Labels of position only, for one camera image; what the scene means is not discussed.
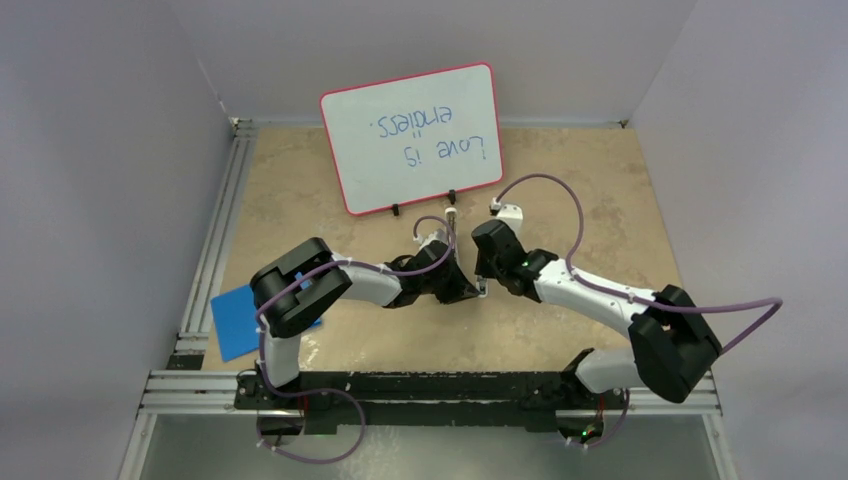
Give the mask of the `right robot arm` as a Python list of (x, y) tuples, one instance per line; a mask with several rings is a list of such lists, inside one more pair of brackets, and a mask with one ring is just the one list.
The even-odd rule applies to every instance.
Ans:
[(561, 392), (576, 407), (616, 388), (647, 388), (660, 398), (682, 403), (718, 359), (722, 346), (691, 297), (668, 285), (648, 291), (648, 304), (637, 302), (638, 289), (612, 295), (617, 285), (579, 269), (543, 250), (525, 250), (502, 220), (476, 227), (471, 237), (478, 253), (476, 274), (497, 281), (510, 294), (564, 307), (621, 334), (629, 346), (581, 351), (564, 369)]

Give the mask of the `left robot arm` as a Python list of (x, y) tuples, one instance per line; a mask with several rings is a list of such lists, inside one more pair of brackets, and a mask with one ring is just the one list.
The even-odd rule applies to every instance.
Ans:
[(259, 395), (275, 409), (297, 399), (301, 334), (336, 301), (396, 309), (425, 295), (444, 305), (479, 295), (450, 243), (439, 238), (427, 240), (412, 255), (380, 264), (344, 257), (323, 239), (309, 238), (260, 269), (249, 287), (260, 334)]

